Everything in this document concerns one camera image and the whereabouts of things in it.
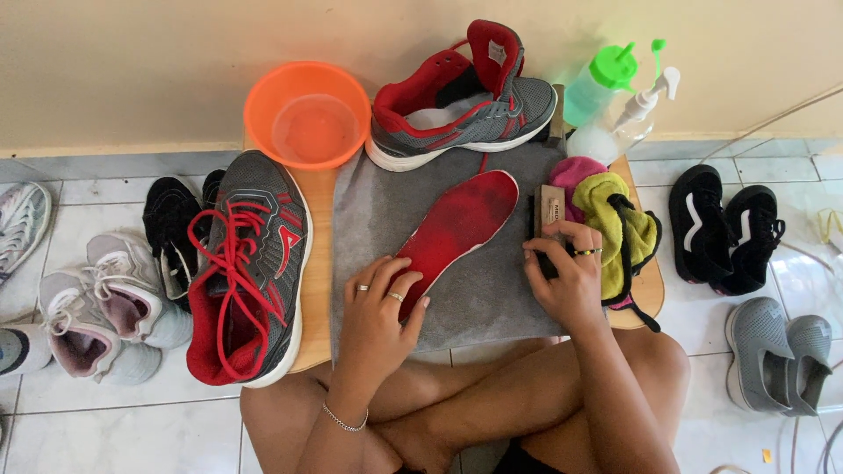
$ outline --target red insole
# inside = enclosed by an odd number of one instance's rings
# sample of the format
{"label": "red insole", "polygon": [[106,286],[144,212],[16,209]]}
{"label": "red insole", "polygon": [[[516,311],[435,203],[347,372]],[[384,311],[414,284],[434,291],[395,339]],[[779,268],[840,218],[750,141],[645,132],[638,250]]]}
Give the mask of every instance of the red insole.
{"label": "red insole", "polygon": [[503,227],[518,202],[518,183],[506,171],[481,173],[445,191],[406,241],[396,258],[413,262],[396,273],[392,282],[406,272],[421,272],[401,305],[399,320],[405,320],[439,275],[461,256],[483,246]]}

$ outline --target beige wall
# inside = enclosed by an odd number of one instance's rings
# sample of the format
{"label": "beige wall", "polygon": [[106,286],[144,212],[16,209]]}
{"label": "beige wall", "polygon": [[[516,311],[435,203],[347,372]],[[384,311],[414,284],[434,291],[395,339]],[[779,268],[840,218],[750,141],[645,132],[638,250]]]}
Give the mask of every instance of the beige wall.
{"label": "beige wall", "polygon": [[[475,18],[514,28],[525,75],[568,77],[605,44],[649,42],[682,72],[658,137],[732,137],[843,82],[840,0],[41,0],[0,3],[0,154],[239,146],[250,85],[317,59],[370,94],[460,39]],[[843,94],[768,134],[843,136]]]}

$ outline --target gray slip-on shoe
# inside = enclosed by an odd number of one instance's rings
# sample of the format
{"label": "gray slip-on shoe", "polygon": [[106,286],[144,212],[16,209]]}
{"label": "gray slip-on shoe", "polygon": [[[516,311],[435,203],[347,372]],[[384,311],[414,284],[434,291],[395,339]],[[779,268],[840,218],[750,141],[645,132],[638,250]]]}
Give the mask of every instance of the gray slip-on shoe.
{"label": "gray slip-on shoe", "polygon": [[727,389],[739,407],[755,412],[784,412],[787,365],[785,312],[773,298],[761,296],[739,304],[726,319],[726,340],[734,352]]}
{"label": "gray slip-on shoe", "polygon": [[788,417],[817,416],[819,392],[831,375],[831,324],[816,315],[799,316],[787,323],[787,343],[794,359],[787,362]]}

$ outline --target water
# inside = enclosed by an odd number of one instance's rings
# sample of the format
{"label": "water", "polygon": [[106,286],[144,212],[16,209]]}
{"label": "water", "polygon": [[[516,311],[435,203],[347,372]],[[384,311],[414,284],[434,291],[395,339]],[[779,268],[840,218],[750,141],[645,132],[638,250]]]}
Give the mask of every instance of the water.
{"label": "water", "polygon": [[272,126],[272,144],[285,159],[321,163],[350,151],[360,136],[351,108],[328,94],[299,97],[285,106]]}

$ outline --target chain bracelet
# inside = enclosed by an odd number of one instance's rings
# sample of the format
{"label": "chain bracelet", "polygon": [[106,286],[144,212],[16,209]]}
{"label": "chain bracelet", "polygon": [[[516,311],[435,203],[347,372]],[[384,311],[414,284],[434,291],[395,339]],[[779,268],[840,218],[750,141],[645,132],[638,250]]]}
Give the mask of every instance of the chain bracelet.
{"label": "chain bracelet", "polygon": [[334,413],[332,413],[330,411],[330,409],[328,408],[328,405],[326,403],[322,403],[322,411],[325,412],[325,413],[328,413],[328,416],[330,417],[330,419],[334,420],[336,422],[336,424],[340,425],[340,428],[345,429],[346,431],[351,431],[352,433],[356,433],[356,432],[362,430],[363,428],[366,428],[366,421],[368,420],[368,408],[366,409],[366,417],[363,419],[363,423],[360,423],[360,426],[358,426],[357,428],[348,426],[347,424],[340,421],[340,419],[338,417],[336,417],[336,415],[334,415]]}

